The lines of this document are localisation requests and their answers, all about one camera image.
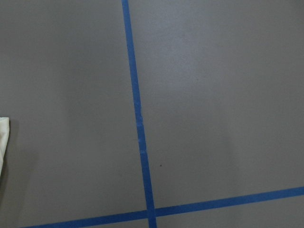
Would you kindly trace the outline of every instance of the blue tape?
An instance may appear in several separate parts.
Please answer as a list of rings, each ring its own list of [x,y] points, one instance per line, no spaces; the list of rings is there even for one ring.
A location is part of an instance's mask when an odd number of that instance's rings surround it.
[[[136,211],[131,213],[102,216],[97,218],[79,219],[68,222],[58,222],[58,223],[24,227],[24,228],[82,228],[82,227],[110,224],[116,222],[126,222],[132,220],[146,219],[146,218],[147,218],[147,211],[143,210],[143,211]]]
[[[247,195],[247,196],[239,196],[239,197],[226,198],[220,200],[219,199],[211,200],[201,203],[192,203],[192,204],[185,204],[185,205],[179,205],[173,207],[158,208],[156,209],[156,216],[159,217],[159,216],[175,215],[175,214],[194,212],[200,210],[231,207],[236,205],[257,203],[268,200],[283,199],[283,198],[302,196],[302,195],[304,195],[304,187],[271,191],[271,192],[265,192],[265,193]]]
[[[122,0],[122,5],[149,228],[157,228],[128,0]]]

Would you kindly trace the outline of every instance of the white fabric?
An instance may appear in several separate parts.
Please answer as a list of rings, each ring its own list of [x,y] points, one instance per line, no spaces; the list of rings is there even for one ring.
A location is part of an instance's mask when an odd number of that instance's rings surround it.
[[[3,157],[6,150],[10,133],[10,119],[7,117],[0,117],[0,174],[3,166]]]

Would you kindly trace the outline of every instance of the vertical blue line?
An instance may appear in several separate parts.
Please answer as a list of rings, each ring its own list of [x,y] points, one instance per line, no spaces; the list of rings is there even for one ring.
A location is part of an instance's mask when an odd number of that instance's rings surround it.
[[[149,161],[147,154],[147,146],[146,146],[146,138],[145,138],[144,126],[143,126],[142,105],[141,105],[141,98],[140,98],[139,85],[138,85],[138,76],[137,76],[128,0],[122,0],[122,4],[123,4],[124,27],[125,27],[125,34],[127,39],[127,48],[128,48],[129,65],[130,65],[130,73],[131,73],[131,83],[132,83],[133,102],[135,109],[138,145],[139,145],[139,151],[140,151],[140,157],[142,163],[142,174],[143,174],[142,178],[143,178],[144,192],[145,192],[146,205],[147,205],[147,217],[149,221],[149,228],[157,228]]]

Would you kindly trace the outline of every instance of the white object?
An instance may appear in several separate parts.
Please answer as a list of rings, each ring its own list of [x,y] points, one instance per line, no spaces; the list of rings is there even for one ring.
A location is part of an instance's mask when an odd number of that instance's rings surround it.
[[[10,133],[10,119],[7,117],[0,117],[0,174],[3,166],[3,157],[6,150]]]

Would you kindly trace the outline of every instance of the floor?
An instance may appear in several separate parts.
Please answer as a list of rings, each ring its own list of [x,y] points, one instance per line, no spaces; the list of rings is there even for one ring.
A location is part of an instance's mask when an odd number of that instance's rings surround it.
[[[302,228],[303,12],[1,1],[0,227]]]

